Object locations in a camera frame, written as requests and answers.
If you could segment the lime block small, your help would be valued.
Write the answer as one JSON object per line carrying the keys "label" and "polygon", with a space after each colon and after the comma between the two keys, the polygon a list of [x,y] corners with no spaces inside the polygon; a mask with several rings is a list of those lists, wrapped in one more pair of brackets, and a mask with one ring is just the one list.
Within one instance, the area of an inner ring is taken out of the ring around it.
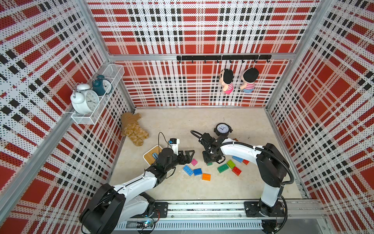
{"label": "lime block small", "polygon": [[227,161],[227,165],[230,169],[233,169],[234,167],[236,167],[236,164],[232,160]]}

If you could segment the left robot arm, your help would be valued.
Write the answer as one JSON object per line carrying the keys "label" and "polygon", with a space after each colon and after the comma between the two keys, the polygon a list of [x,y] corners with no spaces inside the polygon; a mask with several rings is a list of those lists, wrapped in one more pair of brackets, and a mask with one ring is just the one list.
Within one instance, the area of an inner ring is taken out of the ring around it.
{"label": "left robot arm", "polygon": [[151,216],[155,199],[146,192],[161,184],[177,165],[191,163],[194,154],[194,150],[174,152],[164,148],[138,177],[116,186],[102,185],[79,217],[82,233],[110,234],[119,222],[137,215]]}

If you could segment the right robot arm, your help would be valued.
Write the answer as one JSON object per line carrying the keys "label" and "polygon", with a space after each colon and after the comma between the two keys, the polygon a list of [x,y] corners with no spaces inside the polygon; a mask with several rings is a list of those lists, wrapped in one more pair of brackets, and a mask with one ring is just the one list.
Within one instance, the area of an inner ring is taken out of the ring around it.
{"label": "right robot arm", "polygon": [[203,159],[206,163],[216,162],[228,166],[226,156],[235,156],[255,164],[265,183],[257,213],[265,217],[285,216],[285,211],[281,211],[285,205],[281,205],[279,199],[282,198],[285,185],[294,183],[295,178],[289,163],[273,144],[252,146],[226,136],[213,138],[208,133],[202,134],[195,130],[191,130],[191,134],[204,147]]}

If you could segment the pink block left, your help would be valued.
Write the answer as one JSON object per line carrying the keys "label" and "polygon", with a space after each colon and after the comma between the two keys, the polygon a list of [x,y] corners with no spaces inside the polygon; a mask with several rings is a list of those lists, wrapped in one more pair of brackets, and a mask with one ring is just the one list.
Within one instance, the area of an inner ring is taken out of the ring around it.
{"label": "pink block left", "polygon": [[196,165],[197,165],[197,163],[198,163],[198,161],[197,161],[197,160],[195,160],[195,159],[193,159],[193,160],[191,161],[191,164],[192,164],[193,166],[196,166]]}

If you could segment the light blue block left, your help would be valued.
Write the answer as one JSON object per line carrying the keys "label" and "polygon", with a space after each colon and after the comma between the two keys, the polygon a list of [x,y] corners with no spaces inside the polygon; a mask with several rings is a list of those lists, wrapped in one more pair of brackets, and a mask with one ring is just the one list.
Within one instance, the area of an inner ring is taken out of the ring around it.
{"label": "light blue block left", "polygon": [[194,171],[188,166],[188,165],[185,165],[183,167],[183,170],[189,175],[189,176],[192,176],[194,174]]}

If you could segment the light blue block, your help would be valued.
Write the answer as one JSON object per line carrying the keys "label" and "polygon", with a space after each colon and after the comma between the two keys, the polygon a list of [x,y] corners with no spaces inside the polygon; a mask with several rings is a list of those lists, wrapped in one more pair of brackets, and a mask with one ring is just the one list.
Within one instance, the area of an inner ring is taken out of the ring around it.
{"label": "light blue block", "polygon": [[188,165],[185,165],[183,167],[183,170],[189,175],[189,176],[192,176],[194,174],[194,171],[188,166]]}
{"label": "light blue block", "polygon": [[239,163],[243,163],[244,159],[242,158],[239,158],[239,157],[236,157],[236,156],[233,156],[232,157],[234,160],[238,161]]}

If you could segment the blue square block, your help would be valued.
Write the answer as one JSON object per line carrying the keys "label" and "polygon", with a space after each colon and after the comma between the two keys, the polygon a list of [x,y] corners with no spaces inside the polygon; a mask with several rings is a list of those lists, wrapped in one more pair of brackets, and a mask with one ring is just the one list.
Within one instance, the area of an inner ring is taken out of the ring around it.
{"label": "blue square block", "polygon": [[195,176],[200,176],[200,175],[203,174],[201,168],[194,169],[194,170],[193,170],[193,173],[194,173]]}

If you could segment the green block front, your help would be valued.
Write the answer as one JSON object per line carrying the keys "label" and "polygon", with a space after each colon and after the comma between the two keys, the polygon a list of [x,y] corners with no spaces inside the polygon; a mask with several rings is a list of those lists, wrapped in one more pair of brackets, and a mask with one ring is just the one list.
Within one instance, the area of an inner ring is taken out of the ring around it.
{"label": "green block front", "polygon": [[230,169],[230,167],[227,164],[223,164],[223,165],[221,165],[217,168],[217,170],[220,174],[223,173],[224,171],[228,170],[228,169]]}

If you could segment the orange block front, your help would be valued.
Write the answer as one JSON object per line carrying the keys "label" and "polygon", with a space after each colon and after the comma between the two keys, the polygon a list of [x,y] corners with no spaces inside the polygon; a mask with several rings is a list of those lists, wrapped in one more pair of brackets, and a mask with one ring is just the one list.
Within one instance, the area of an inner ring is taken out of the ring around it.
{"label": "orange block front", "polygon": [[205,180],[205,181],[211,181],[211,175],[210,175],[210,174],[203,173],[203,174],[202,174],[202,180]]}

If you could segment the black round table clock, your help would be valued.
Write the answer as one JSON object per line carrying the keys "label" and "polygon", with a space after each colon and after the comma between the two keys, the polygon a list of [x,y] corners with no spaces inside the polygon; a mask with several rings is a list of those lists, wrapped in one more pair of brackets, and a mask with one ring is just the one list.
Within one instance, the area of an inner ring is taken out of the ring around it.
{"label": "black round table clock", "polygon": [[214,128],[214,133],[217,136],[225,136],[225,137],[227,137],[232,132],[233,132],[232,127],[229,126],[226,123],[218,123],[216,125],[216,127]]}

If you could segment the red block front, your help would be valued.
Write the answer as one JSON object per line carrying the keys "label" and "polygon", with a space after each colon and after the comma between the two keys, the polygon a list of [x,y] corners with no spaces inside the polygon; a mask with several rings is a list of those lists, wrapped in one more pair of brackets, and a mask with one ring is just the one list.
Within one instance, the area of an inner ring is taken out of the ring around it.
{"label": "red block front", "polygon": [[233,167],[233,168],[232,168],[232,172],[233,172],[235,175],[237,175],[237,176],[239,176],[239,175],[242,173],[242,171],[241,171],[238,167]]}

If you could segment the light blue block right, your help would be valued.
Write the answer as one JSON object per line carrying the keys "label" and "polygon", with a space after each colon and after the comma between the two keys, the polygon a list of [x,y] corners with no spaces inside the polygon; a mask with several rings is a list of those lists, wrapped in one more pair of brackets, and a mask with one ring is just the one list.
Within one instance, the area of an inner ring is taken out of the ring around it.
{"label": "light blue block right", "polygon": [[236,157],[236,156],[233,156],[232,157],[234,160],[238,161],[239,163],[243,163],[244,159],[242,158],[239,158],[239,157]]}

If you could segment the white tray with wood lid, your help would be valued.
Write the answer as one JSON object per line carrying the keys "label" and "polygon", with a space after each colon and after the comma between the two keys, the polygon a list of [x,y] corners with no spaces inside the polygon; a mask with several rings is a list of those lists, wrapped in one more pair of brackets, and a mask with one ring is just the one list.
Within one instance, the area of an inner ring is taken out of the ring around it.
{"label": "white tray with wood lid", "polygon": [[158,145],[154,146],[151,150],[149,150],[143,155],[144,161],[149,166],[151,166],[157,160],[158,154],[162,151],[162,149],[163,148],[161,146],[158,146]]}

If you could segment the brown teddy bear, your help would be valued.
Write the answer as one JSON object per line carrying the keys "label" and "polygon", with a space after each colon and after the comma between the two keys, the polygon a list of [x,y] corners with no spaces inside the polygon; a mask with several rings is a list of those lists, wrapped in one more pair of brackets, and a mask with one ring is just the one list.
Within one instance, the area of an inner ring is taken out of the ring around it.
{"label": "brown teddy bear", "polygon": [[121,116],[121,136],[129,138],[131,142],[138,147],[142,146],[144,140],[149,138],[149,133],[138,123],[141,118],[141,114],[132,114],[130,112],[125,112]]}

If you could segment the doll with pink stripes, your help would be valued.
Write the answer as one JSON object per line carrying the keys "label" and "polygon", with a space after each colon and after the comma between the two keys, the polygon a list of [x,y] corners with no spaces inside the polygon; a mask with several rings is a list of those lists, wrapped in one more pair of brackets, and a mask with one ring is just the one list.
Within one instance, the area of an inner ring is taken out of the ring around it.
{"label": "doll with pink stripes", "polygon": [[219,83],[223,87],[223,92],[227,95],[231,94],[233,87],[233,71],[230,69],[223,69],[220,73]]}

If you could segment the doll with blue shorts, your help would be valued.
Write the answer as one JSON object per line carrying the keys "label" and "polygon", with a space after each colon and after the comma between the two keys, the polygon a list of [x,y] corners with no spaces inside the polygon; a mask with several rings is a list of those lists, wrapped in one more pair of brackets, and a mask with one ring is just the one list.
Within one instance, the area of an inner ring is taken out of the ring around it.
{"label": "doll with blue shorts", "polygon": [[259,77],[259,71],[255,67],[249,68],[244,71],[241,76],[243,85],[240,86],[240,89],[244,93],[251,93],[254,91],[254,82]]}

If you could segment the teal alarm clock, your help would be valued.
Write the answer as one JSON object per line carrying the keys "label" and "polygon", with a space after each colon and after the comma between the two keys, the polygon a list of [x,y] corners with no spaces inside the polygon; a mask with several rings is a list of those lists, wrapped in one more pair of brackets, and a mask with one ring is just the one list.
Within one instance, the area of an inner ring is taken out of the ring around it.
{"label": "teal alarm clock", "polygon": [[92,89],[98,96],[105,96],[112,92],[113,86],[111,81],[103,75],[97,75],[92,82]]}

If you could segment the white alarm clock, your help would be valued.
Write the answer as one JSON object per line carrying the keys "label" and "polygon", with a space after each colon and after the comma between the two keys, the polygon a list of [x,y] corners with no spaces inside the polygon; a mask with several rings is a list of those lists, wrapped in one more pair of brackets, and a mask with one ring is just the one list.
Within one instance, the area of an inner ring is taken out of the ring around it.
{"label": "white alarm clock", "polygon": [[100,102],[97,93],[91,90],[90,85],[86,83],[76,85],[70,100],[74,110],[81,115],[92,113]]}

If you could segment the black hook rail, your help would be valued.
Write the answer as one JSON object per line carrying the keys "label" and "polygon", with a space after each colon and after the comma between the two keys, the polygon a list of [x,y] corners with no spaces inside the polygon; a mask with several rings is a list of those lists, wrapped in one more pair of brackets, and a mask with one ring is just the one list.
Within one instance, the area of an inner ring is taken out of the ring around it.
{"label": "black hook rail", "polygon": [[272,55],[214,55],[214,56],[177,56],[177,61],[221,61],[221,60],[271,60]]}

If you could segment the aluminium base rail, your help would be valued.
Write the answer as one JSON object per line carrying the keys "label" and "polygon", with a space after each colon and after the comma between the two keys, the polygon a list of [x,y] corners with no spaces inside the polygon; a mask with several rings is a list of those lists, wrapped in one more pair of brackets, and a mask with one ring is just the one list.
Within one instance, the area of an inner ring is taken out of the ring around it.
{"label": "aluminium base rail", "polygon": [[152,217],[137,215],[119,222],[112,233],[130,231],[128,221],[153,218],[158,224],[152,234],[158,231],[224,231],[258,230],[260,233],[285,231],[296,221],[301,227],[329,232],[327,214],[316,200],[288,199],[285,203],[285,216],[261,216],[257,213],[258,203],[254,200],[169,200],[157,201]]}

